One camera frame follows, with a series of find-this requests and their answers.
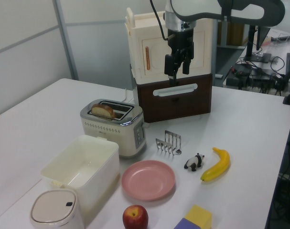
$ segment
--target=yellow banana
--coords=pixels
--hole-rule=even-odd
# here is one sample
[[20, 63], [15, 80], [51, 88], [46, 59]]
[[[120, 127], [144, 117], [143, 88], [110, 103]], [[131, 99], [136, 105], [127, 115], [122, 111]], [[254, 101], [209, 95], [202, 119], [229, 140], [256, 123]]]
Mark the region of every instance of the yellow banana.
[[200, 179], [203, 181], [215, 179], [225, 172], [230, 165], [230, 155], [226, 150], [218, 149], [216, 147], [214, 147], [213, 150], [219, 155], [220, 160], [213, 167], [209, 168], [202, 174]]

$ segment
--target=panda figurine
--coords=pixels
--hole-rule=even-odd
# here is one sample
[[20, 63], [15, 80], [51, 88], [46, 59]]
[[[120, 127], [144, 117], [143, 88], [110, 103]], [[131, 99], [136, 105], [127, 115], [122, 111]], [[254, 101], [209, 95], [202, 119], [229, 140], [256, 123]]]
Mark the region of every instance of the panda figurine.
[[196, 171], [196, 168], [201, 167], [201, 163], [204, 159], [204, 155], [202, 154], [197, 154], [196, 156], [190, 158], [188, 161], [186, 161], [184, 168], [190, 167], [192, 171]]

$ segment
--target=bread slice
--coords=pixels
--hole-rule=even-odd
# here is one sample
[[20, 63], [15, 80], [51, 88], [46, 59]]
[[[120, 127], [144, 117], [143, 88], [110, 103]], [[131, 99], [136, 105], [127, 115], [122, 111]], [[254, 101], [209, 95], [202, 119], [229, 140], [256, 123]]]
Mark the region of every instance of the bread slice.
[[92, 114], [105, 117], [105, 118], [116, 118], [116, 114], [114, 113], [113, 109], [110, 106], [103, 105], [103, 104], [94, 104], [92, 106]]

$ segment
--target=pink plate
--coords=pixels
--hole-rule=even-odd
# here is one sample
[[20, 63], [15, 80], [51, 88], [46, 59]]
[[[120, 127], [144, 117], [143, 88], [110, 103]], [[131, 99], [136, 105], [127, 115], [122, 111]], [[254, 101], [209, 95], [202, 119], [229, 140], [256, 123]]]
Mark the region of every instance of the pink plate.
[[139, 161], [131, 165], [121, 178], [128, 195], [140, 200], [156, 200], [167, 195], [175, 184], [173, 170], [160, 161]]

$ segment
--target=metal toast rack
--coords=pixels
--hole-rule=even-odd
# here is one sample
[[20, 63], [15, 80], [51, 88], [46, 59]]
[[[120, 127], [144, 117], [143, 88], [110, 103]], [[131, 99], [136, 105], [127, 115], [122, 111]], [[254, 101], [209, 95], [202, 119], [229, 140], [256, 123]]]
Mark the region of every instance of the metal toast rack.
[[180, 155], [181, 151], [181, 136], [165, 130], [165, 141], [155, 139], [158, 150], [168, 152], [172, 155]]

